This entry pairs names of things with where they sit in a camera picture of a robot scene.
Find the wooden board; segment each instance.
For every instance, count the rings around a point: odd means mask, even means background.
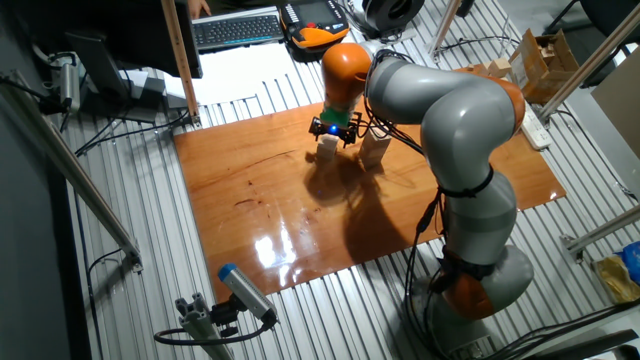
[[[316,162],[308,129],[321,110],[313,104],[175,137],[220,301],[229,291],[217,273],[229,262],[272,293],[411,245],[436,192],[425,159],[394,140],[369,172],[357,159],[359,143]],[[420,138],[419,126],[400,128]],[[520,209],[565,195],[522,134],[490,161],[510,179]],[[432,225],[421,241],[436,237]]]

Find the black stand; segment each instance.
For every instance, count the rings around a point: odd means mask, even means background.
[[[132,93],[136,94],[140,88],[133,86]],[[126,120],[154,123],[156,115],[162,111],[165,104],[164,81],[147,78],[140,98],[132,98],[125,103],[109,102],[102,94],[96,94],[85,87],[81,92],[82,103],[80,111],[97,117],[126,118]]]

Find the cable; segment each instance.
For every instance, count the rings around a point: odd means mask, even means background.
[[[636,196],[636,194],[634,194],[631,190],[627,189],[624,185],[622,185],[622,183],[620,182],[620,180],[618,180],[618,177],[613,173],[613,170],[609,167],[609,165],[607,164],[607,162],[605,161],[604,157],[600,154],[600,152],[598,151],[598,148],[595,146],[595,144],[591,141],[591,139],[589,138],[589,136],[587,136],[587,132],[584,130],[584,128],[582,127],[582,125],[580,124],[580,122],[578,121],[578,119],[576,119],[576,117],[570,113],[569,111],[565,111],[565,110],[556,110],[554,113],[558,113],[558,114],[565,114],[569,117],[571,117],[573,119],[573,121],[576,123],[576,125],[578,125],[578,128],[580,129],[580,131],[582,131],[582,134],[584,135],[584,137],[587,139],[587,141],[589,142],[589,145],[591,145],[591,147],[593,148],[593,150],[596,152],[596,154],[598,154],[598,157],[600,158],[600,160],[602,160],[602,162],[604,163],[604,165],[607,167],[607,170],[609,171],[609,173],[611,174],[611,176],[613,177],[613,179],[616,181],[616,184],[618,186],[620,186],[620,189],[622,189],[622,192],[627,195],[628,197],[632,198],[633,200],[635,200],[636,202],[638,202],[638,197]]]
[[[55,101],[51,100],[51,99],[50,99],[50,98],[48,98],[47,96],[44,96],[44,95],[42,95],[42,94],[38,93],[37,91],[33,91],[33,90],[29,89],[28,87],[22,86],[22,85],[20,85],[20,84],[18,84],[18,83],[16,83],[16,82],[14,82],[14,81],[12,81],[12,80],[9,80],[9,79],[7,79],[6,77],[0,77],[0,84],[7,84],[7,85],[9,85],[9,86],[13,86],[14,88],[16,88],[16,89],[20,89],[20,90],[22,90],[22,91],[24,91],[24,92],[26,92],[26,93],[28,93],[28,94],[30,94],[30,95],[32,95],[32,96],[35,96],[35,97],[36,97],[36,98],[38,98],[39,100],[44,101],[44,102],[47,102],[47,103],[49,103],[50,105],[55,106],[56,108],[59,108],[59,107],[61,107],[61,106],[62,106],[60,103],[57,103],[57,102],[55,102]]]
[[[520,45],[520,41],[512,39],[512,38],[510,38],[508,36],[494,35],[494,36],[485,36],[485,37],[478,38],[478,39],[460,38],[460,39],[458,39],[458,42],[453,44],[453,45],[447,45],[447,46],[440,47],[439,52],[443,53],[445,51],[451,50],[453,48],[456,48],[456,47],[459,47],[459,46],[462,46],[462,45],[472,44],[472,43],[475,43],[475,42],[487,41],[487,40],[509,40],[512,44]]]
[[[376,127],[378,129],[380,129],[385,135],[391,136],[394,139],[400,140],[401,142],[403,142],[404,144],[406,144],[407,146],[409,146],[410,148],[412,148],[413,150],[415,150],[417,153],[419,153],[420,155],[424,156],[424,153],[422,151],[422,147],[420,145],[418,145],[418,143],[416,143],[415,140],[413,140],[411,138],[411,136],[407,135],[406,133],[404,133],[401,130],[398,130],[396,128],[396,126],[389,120],[387,119],[383,119],[379,116],[377,116],[373,110],[371,109],[371,107],[369,106],[369,84],[371,82],[371,75],[373,74],[373,71],[376,69],[376,67],[386,58],[396,58],[396,59],[400,59],[400,60],[404,60],[410,63],[413,63],[413,59],[411,59],[410,56],[405,55],[405,54],[401,54],[399,52],[393,51],[393,50],[389,50],[389,49],[382,49],[380,51],[378,51],[374,57],[373,60],[371,61],[371,66],[369,67],[369,71],[367,72],[367,78],[365,81],[365,89],[364,89],[364,108],[366,111],[367,116],[369,117],[369,123],[366,126],[365,132],[364,134],[362,134],[362,136],[364,136],[367,131],[369,131],[369,129],[373,126]]]
[[[122,71],[124,71],[124,75],[127,77],[127,85],[129,85],[129,101],[133,102],[133,85],[131,82],[131,78],[129,77],[127,69],[123,68]]]
[[[89,304],[91,307],[91,317],[93,318],[93,326],[96,330],[96,338],[98,340],[98,352],[100,352],[100,359],[104,359],[102,354],[102,341],[100,340],[100,327],[98,326],[98,313],[96,311],[96,302],[93,298],[93,286],[91,285],[91,274],[87,268],[87,244],[84,238],[84,228],[82,226],[82,215],[80,214],[80,204],[78,202],[78,192],[74,189],[73,196],[76,202],[76,216],[78,217],[78,228],[80,230],[80,243],[82,244],[82,256],[84,258],[84,271],[87,277],[87,289],[89,290]]]
[[[113,254],[115,254],[115,253],[117,253],[117,252],[119,252],[119,251],[122,251],[122,248],[119,248],[119,249],[117,249],[117,250],[114,250],[114,251],[112,251],[112,252],[110,252],[110,253],[106,253],[106,254],[104,254],[104,255],[100,256],[99,258],[97,258],[93,263],[91,263],[91,266],[89,266],[89,270],[87,270],[87,273],[89,273],[89,274],[90,274],[90,273],[91,273],[91,270],[93,270],[93,267],[94,267],[94,266],[96,266],[96,265],[98,265],[98,263],[100,262],[100,260],[102,260],[102,259],[106,258],[107,256],[111,256],[111,255],[113,255]]]
[[[617,313],[629,310],[631,308],[637,307],[638,305],[640,305],[640,299],[632,301],[632,302],[628,302],[628,303],[624,303],[624,304],[618,304],[618,305],[614,305],[611,306],[609,308],[600,310],[599,312],[593,313],[593,314],[589,314],[586,316],[583,316],[579,319],[573,320],[573,321],[569,321],[563,324],[558,324],[558,325],[554,325],[553,328],[558,328],[560,327],[558,330],[549,333],[549,334],[544,334],[544,335],[540,335],[540,340],[536,341],[535,343],[529,344],[525,347],[523,347],[522,349],[519,349],[517,351],[513,351],[512,354],[507,355],[506,358],[503,357],[492,357],[491,360],[502,360],[502,359],[507,359],[507,360],[511,360],[511,359],[517,359],[520,358],[522,355],[525,355],[526,353],[534,350],[536,347],[542,345],[543,343],[552,340],[554,338],[557,338],[559,336],[565,335],[571,331],[574,331],[576,329],[579,329],[583,326],[592,324],[594,322],[603,320],[611,315],[615,315]]]
[[[347,15],[347,20],[349,21],[349,24],[363,35],[367,35],[373,32],[373,28],[369,27],[369,25],[361,24],[359,21],[356,20],[356,16],[353,14],[353,11],[349,7],[347,7],[347,5],[342,4],[343,1],[344,0],[334,1],[334,4],[342,8],[344,13]]]
[[[170,121],[170,122],[168,122],[168,123],[166,123],[164,125],[155,125],[155,126],[152,126],[150,128],[147,128],[147,129],[140,129],[140,130],[136,130],[136,131],[130,131],[130,132],[127,132],[127,133],[124,133],[124,134],[109,136],[109,137],[102,138],[102,139],[92,143],[92,141],[94,141],[102,132],[104,132],[104,130],[106,130],[111,125],[111,123],[109,123],[109,125],[107,125],[104,129],[102,129],[96,136],[94,136],[91,140],[89,140],[86,144],[84,144],[80,149],[76,150],[76,156],[84,155],[89,150],[93,149],[96,145],[98,145],[100,143],[103,143],[105,141],[115,140],[115,139],[119,139],[121,137],[135,135],[135,134],[143,133],[143,132],[146,132],[146,131],[159,130],[159,129],[162,129],[162,128],[165,128],[165,127],[171,127],[174,124],[176,124],[177,122],[183,120],[187,115],[189,115],[189,111],[188,110],[185,111],[182,115],[180,115],[180,117],[178,117],[177,119],[172,120],[172,121]]]
[[[111,119],[107,118],[107,125],[105,127],[102,128],[102,130],[98,131],[97,134],[95,134],[91,140],[87,141],[84,145],[82,145],[78,150],[76,150],[76,156],[80,156],[82,154],[82,152],[87,148],[87,146],[89,146],[91,144],[92,141],[94,141],[95,139],[97,139],[103,132],[107,131],[107,129],[111,126]]]
[[[212,346],[212,345],[226,345],[226,344],[233,344],[233,343],[237,343],[237,342],[241,342],[241,341],[247,341],[247,340],[251,340],[257,336],[259,336],[260,334],[262,334],[263,332],[271,329],[276,323],[273,322],[271,325],[267,325],[264,324],[262,325],[262,327],[260,327],[260,329],[252,332],[251,334],[247,334],[247,335],[240,335],[240,336],[236,336],[236,337],[232,337],[232,338],[227,338],[227,339],[213,339],[213,340],[176,340],[176,339],[167,339],[166,335],[171,335],[171,334],[180,334],[180,333],[186,333],[187,331],[185,329],[169,329],[169,330],[164,330],[164,331],[160,331],[156,334],[153,335],[153,339],[161,344],[166,344],[166,345],[173,345],[173,346]]]
[[[80,90],[82,90],[82,87],[84,86],[84,82],[87,80],[87,75],[89,75],[89,73],[85,71],[84,76],[82,77],[82,80],[80,81],[80,86],[79,86]],[[60,124],[60,133],[61,134],[65,129],[65,125],[67,124],[67,120],[69,119],[69,115],[71,115],[71,111],[67,112],[64,115],[64,118],[62,119],[62,123]]]

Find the metal grating floor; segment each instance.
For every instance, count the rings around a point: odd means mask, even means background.
[[[435,32],[444,13],[444,0],[429,2],[414,20],[418,35],[394,46],[417,63],[452,69],[486,62],[499,56],[499,41],[477,42],[443,54],[438,64],[426,55],[425,43]],[[507,16],[495,0],[476,1],[471,14],[456,18],[445,39],[454,44],[460,37],[501,35]],[[510,36],[519,38],[512,24]],[[352,34],[351,41],[362,41]],[[514,48],[506,48],[510,54]],[[283,111],[323,100],[319,63],[293,63],[291,71],[277,79],[264,79],[261,90],[251,98],[201,107],[202,127]],[[178,114],[159,114],[166,123]],[[106,119],[71,120],[64,136],[77,149]],[[122,134],[149,127],[113,121],[109,132]],[[191,126],[174,132],[195,130]],[[554,144],[543,157],[567,190],[567,197],[519,213],[510,243],[531,258],[535,279],[526,294],[506,310],[486,320],[493,332],[483,341],[485,354],[502,347],[526,332],[544,325],[575,319],[609,305],[588,261],[576,265],[562,251],[562,233],[585,234],[633,206],[615,185],[610,166],[599,149],[590,145],[590,135],[572,118],[554,115],[549,129]],[[96,291],[98,322],[104,356],[107,359],[204,359],[200,348],[156,344],[153,334],[179,327],[173,301],[201,292],[213,303],[213,292],[198,239],[180,164],[169,131],[132,135],[103,143],[81,162],[111,203],[127,230],[135,236],[143,255],[144,271],[135,274],[123,265],[121,254],[96,266],[92,282]],[[70,196],[75,209],[73,196]],[[90,261],[117,245],[81,202],[87,251]],[[79,219],[72,211],[76,245],[81,254]],[[587,256],[598,259],[632,240],[640,239],[640,228],[631,225],[587,248]],[[420,245],[418,275],[437,268],[442,242]],[[429,358],[402,325],[402,278],[408,251],[370,261],[311,282],[269,295],[281,323],[275,331],[242,344],[231,345],[237,359],[388,359]],[[83,268],[83,259],[79,257]],[[85,303],[94,358],[98,353],[94,324],[86,291]],[[242,316],[241,333],[253,332],[258,324]]]

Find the white paper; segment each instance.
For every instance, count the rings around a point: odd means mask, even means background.
[[[200,56],[202,79],[193,79],[200,105],[246,99],[255,96],[263,81],[273,81],[294,70],[283,44],[242,47]],[[169,95],[184,98],[182,80],[164,74]]]
[[[513,73],[514,82],[518,87],[520,87],[520,89],[524,89],[524,87],[529,83],[529,78],[527,78],[527,72],[524,69],[522,54],[518,54],[518,56],[516,56],[511,62],[511,72]]]

